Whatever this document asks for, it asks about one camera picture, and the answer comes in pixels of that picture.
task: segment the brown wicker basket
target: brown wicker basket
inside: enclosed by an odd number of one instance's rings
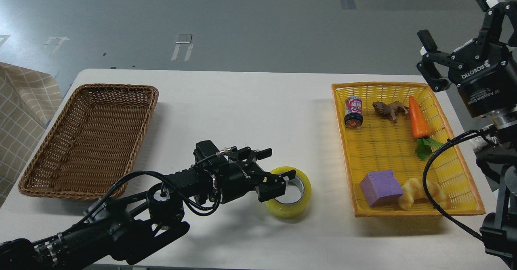
[[[103,196],[132,170],[157,100],[153,86],[78,87],[23,173],[20,193],[76,200]]]

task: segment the robotic arm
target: robotic arm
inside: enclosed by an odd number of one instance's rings
[[[107,255],[133,265],[188,232],[190,225],[182,221],[183,204],[197,215],[207,216],[219,204],[253,190],[264,202],[284,195],[289,180],[296,175],[295,170],[271,174],[257,165],[257,160],[271,156],[271,149],[231,147],[220,151],[212,141],[203,141],[196,144],[194,156],[195,164],[189,169],[168,176],[152,171],[129,173],[66,231],[34,243],[16,239],[1,244],[0,269],[83,269]],[[161,183],[125,198],[109,197],[141,175],[153,176]],[[203,206],[207,201],[213,202],[212,206]],[[128,211],[127,206],[136,202],[142,203]],[[145,210],[149,219],[135,219]]]
[[[489,131],[496,133],[498,142],[517,148],[517,64],[508,49],[517,46],[517,5],[504,0],[476,1],[485,12],[478,37],[449,54],[438,50],[429,31],[419,31],[423,48],[417,68],[434,92],[455,84],[471,117],[490,117],[494,124]],[[508,44],[499,41],[505,15],[513,27]],[[449,67],[448,79],[438,72],[435,63]],[[502,172],[491,170],[488,163],[503,164]],[[517,157],[491,154],[478,158],[477,164],[499,184],[499,196],[496,212],[484,219],[481,235],[471,234],[482,240],[486,253],[517,269]],[[435,208],[458,224],[439,206]]]

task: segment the cable connector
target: cable connector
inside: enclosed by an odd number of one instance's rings
[[[216,152],[216,155],[217,156],[225,156],[231,152],[235,152],[237,150],[237,147],[236,146],[232,146],[232,147],[225,147],[224,149],[222,149],[221,151],[218,151]]]
[[[488,7],[493,8],[495,7],[495,5],[497,5],[498,3],[504,3],[505,0],[486,0],[486,4],[488,5]]]

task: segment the toy animal figurine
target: toy animal figurine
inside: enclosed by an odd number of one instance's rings
[[[380,114],[382,117],[389,117],[392,119],[393,123],[397,123],[398,113],[409,113],[408,109],[400,101],[394,101],[389,105],[381,101],[375,101],[373,102],[373,108],[375,109],[375,112]]]

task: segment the tape roll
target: tape roll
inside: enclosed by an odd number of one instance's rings
[[[292,169],[296,170],[296,177],[293,180],[289,180],[288,185],[295,185],[299,189],[301,193],[300,199],[292,203],[282,203],[279,202],[277,199],[270,199],[264,202],[264,204],[266,205],[266,209],[268,209],[268,211],[272,213],[274,216],[277,216],[279,218],[294,218],[298,215],[301,215],[301,213],[305,211],[305,208],[309,204],[309,199],[311,198],[311,183],[309,182],[307,176],[299,169],[289,166],[283,166],[273,169],[271,173],[280,174],[288,172]]]

